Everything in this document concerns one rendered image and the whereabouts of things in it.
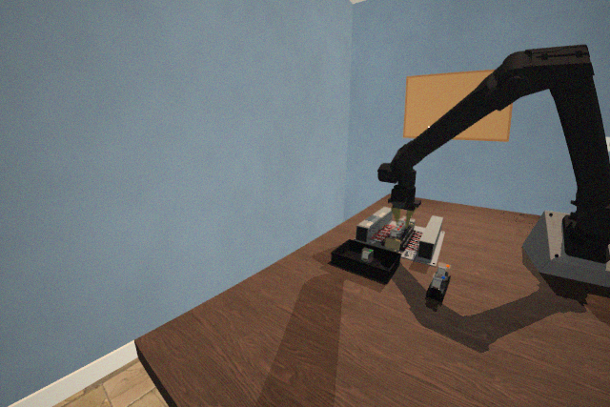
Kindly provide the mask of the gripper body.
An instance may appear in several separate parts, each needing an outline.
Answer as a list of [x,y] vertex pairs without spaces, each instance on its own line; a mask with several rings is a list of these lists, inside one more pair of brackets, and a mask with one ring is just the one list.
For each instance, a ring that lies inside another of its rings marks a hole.
[[[397,183],[397,185],[403,187],[403,185],[401,185],[401,184]],[[388,199],[388,203],[392,203],[391,198]],[[407,211],[413,211],[416,207],[418,208],[419,205],[421,205],[421,200],[416,200],[415,199],[414,203],[407,203],[406,202],[404,208],[401,208],[401,209],[407,210]]]

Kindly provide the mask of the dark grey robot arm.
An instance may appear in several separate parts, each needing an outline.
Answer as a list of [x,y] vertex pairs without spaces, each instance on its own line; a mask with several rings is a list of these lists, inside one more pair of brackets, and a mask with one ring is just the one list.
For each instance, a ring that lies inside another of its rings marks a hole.
[[562,219],[564,251],[573,257],[608,262],[610,161],[588,53],[587,45],[574,45],[508,55],[472,92],[402,146],[391,163],[381,163],[378,180],[403,185],[392,189],[393,206],[401,209],[406,202],[415,202],[416,187],[407,186],[416,184],[413,167],[425,156],[489,113],[503,110],[522,96],[549,89],[578,187],[576,200],[571,200],[577,210]]

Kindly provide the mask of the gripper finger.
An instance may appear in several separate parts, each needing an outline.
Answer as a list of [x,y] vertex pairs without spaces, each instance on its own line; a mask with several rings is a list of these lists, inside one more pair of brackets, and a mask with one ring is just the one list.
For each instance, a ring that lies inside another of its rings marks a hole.
[[400,212],[401,212],[401,209],[398,209],[398,208],[393,208],[393,207],[392,207],[392,208],[391,208],[391,210],[392,210],[392,212],[393,212],[393,214],[394,214],[394,217],[395,217],[395,219],[396,219],[396,223],[397,223],[397,222],[398,222],[398,220],[400,219]]
[[405,224],[405,228],[407,228],[407,227],[408,227],[408,224],[409,224],[409,222],[410,222],[410,219],[411,219],[411,217],[412,217],[413,213],[414,213],[414,211],[407,211],[407,214],[406,214],[406,224]]

